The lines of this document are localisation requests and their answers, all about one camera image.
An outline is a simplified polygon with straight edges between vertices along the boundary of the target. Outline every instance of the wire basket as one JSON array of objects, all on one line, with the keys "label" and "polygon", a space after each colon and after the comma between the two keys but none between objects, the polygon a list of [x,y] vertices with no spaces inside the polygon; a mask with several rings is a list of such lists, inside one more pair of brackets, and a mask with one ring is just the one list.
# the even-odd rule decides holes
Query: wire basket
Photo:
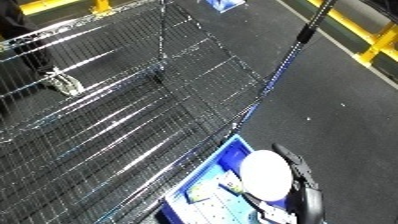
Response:
[{"label": "wire basket", "polygon": [[264,85],[173,2],[135,2],[38,39],[87,90],[44,89],[13,54],[27,43],[3,43],[0,223],[147,219]]}]

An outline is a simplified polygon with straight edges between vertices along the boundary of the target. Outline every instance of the person's foot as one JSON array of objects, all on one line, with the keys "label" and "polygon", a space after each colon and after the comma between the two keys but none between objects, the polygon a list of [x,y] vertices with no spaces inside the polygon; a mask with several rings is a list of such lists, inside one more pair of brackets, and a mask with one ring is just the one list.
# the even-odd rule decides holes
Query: person's foot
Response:
[{"label": "person's foot", "polygon": [[66,96],[76,96],[84,91],[79,80],[63,73],[57,67],[53,67],[50,71],[40,72],[39,78],[41,84],[52,87]]}]

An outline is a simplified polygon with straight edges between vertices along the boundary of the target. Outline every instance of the yellow stripe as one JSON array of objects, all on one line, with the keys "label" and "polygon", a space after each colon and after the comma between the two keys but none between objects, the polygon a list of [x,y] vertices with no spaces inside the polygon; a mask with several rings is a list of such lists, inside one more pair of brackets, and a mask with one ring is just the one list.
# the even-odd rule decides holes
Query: yellow stripe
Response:
[{"label": "yellow stripe", "polygon": [[40,0],[21,5],[21,8],[25,15],[32,15],[78,1],[81,0]]}]

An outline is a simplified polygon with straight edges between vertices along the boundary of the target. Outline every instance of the metal pole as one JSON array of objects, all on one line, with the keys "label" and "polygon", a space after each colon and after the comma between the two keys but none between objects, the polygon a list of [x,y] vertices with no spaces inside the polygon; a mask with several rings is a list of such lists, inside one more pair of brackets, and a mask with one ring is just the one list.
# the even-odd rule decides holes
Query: metal pole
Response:
[{"label": "metal pole", "polygon": [[322,5],[318,8],[318,11],[311,18],[311,20],[303,27],[301,32],[298,34],[296,41],[290,47],[290,50],[280,62],[279,66],[272,73],[271,80],[265,84],[265,87],[260,91],[257,101],[248,109],[242,119],[235,125],[230,134],[235,134],[240,131],[242,125],[253,115],[253,112],[260,105],[261,101],[267,96],[273,89],[275,84],[282,77],[283,73],[294,61],[297,55],[303,49],[303,46],[309,42],[318,26],[327,16],[328,12],[333,8],[337,0],[325,0]]}]

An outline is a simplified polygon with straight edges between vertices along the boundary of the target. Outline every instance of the blue plastic basket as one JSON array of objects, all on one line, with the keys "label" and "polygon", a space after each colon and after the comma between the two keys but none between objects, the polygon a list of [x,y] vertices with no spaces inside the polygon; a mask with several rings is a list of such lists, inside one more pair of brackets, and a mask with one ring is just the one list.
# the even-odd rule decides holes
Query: blue plastic basket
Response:
[{"label": "blue plastic basket", "polygon": [[234,194],[221,186],[211,192],[208,199],[191,202],[187,191],[198,183],[216,181],[228,170],[239,177],[242,160],[253,149],[238,135],[230,138],[204,163],[197,167],[165,197],[162,208],[173,223],[256,223],[256,213],[240,194]]}]

